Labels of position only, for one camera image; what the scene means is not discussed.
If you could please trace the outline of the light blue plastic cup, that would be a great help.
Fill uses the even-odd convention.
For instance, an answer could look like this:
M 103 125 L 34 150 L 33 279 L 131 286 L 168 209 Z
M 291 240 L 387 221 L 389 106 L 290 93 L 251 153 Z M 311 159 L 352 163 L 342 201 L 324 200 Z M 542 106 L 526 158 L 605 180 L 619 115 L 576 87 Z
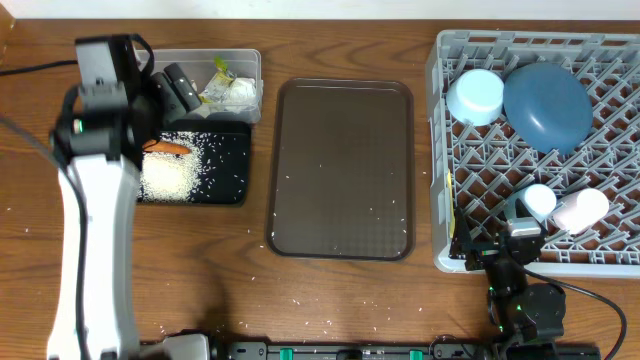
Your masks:
M 556 196 L 554 192 L 546 185 L 533 184 L 522 190 L 510 195 L 506 200 L 506 206 L 503 210 L 507 220 L 514 219 L 514 202 L 517 198 L 521 198 L 533 218 L 538 222 L 544 222 L 556 208 Z

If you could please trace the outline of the silver green snack wrapper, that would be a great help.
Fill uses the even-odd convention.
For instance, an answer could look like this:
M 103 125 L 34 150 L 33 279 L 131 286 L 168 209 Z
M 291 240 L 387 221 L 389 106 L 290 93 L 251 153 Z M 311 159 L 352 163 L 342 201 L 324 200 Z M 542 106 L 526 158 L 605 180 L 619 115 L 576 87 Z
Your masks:
M 217 56 L 214 58 L 216 73 L 199 94 L 203 103 L 221 103 L 228 95 L 237 75 L 229 69 L 228 63 Z

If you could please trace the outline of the pink plastic cup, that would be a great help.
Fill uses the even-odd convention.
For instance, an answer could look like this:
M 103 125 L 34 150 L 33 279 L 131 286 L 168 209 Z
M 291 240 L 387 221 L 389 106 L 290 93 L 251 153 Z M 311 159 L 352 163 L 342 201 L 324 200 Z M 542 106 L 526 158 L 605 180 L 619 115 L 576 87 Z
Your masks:
M 608 210 L 606 195 L 598 189 L 586 188 L 561 198 L 551 219 L 560 230 L 577 235 L 602 219 Z

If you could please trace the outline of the orange carrot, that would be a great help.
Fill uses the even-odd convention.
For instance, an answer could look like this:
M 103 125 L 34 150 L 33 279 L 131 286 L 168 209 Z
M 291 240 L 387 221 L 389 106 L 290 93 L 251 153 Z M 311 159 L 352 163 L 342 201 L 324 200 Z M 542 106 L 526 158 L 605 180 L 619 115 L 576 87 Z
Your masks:
M 186 146 L 159 140 L 148 141 L 143 145 L 142 149 L 147 153 L 159 152 L 173 155 L 187 155 L 191 153 L 191 150 Z

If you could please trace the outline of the white tissue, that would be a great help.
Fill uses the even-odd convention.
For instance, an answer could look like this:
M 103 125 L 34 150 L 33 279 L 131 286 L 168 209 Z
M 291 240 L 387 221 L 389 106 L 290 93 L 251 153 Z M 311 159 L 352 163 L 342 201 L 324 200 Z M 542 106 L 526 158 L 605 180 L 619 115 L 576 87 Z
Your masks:
M 237 77 L 226 98 L 221 103 L 212 103 L 214 111 L 240 113 L 249 110 L 256 99 L 255 80 Z

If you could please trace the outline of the dark blue plate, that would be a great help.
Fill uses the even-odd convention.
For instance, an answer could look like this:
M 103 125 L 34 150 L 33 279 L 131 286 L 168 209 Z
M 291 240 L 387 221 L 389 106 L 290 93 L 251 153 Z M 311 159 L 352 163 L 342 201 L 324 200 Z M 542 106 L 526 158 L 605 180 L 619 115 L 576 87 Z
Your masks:
M 586 89 L 553 63 L 532 63 L 511 72 L 504 85 L 503 106 L 516 134 L 541 153 L 571 153 L 592 127 Z

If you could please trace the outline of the light blue bowl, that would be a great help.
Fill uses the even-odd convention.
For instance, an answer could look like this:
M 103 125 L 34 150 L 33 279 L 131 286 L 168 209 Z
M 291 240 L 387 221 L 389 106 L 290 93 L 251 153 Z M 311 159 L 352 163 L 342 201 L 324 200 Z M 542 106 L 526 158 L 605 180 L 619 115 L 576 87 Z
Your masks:
M 463 73 L 449 87 L 446 105 L 451 116 L 466 124 L 485 126 L 502 113 L 504 82 L 495 73 L 474 69 Z

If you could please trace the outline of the yellow plastic spoon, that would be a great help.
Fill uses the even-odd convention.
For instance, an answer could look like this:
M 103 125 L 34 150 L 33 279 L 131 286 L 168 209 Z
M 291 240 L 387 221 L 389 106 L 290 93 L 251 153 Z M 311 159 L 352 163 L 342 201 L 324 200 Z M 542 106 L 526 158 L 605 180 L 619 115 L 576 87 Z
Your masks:
M 454 192 L 452 185 L 452 173 L 450 170 L 447 171 L 446 176 L 446 189 L 448 194 L 448 204 L 449 204 L 449 239 L 453 240 L 455 235 L 455 226 L 456 226 L 456 218 L 455 218 L 455 204 L 454 204 Z

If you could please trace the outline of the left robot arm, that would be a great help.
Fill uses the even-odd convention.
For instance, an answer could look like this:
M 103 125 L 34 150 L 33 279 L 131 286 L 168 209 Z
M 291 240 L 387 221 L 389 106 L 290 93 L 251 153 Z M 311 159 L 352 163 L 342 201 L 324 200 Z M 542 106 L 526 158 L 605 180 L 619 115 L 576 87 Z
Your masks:
M 176 63 L 71 88 L 51 133 L 64 207 L 49 359 L 135 359 L 132 235 L 143 149 L 201 104 Z

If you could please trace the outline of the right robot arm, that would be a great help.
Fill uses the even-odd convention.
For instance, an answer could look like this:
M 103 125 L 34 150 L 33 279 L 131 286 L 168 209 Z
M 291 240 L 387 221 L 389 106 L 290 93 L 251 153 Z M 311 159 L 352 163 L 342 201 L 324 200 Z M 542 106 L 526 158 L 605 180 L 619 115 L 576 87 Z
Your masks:
M 468 271 L 483 271 L 489 282 L 491 321 L 524 343 L 564 334 L 566 294 L 549 282 L 529 284 L 525 266 L 541 255 L 546 231 L 525 213 L 507 222 L 491 241 L 475 241 L 461 209 L 454 210 L 451 253 L 464 257 Z

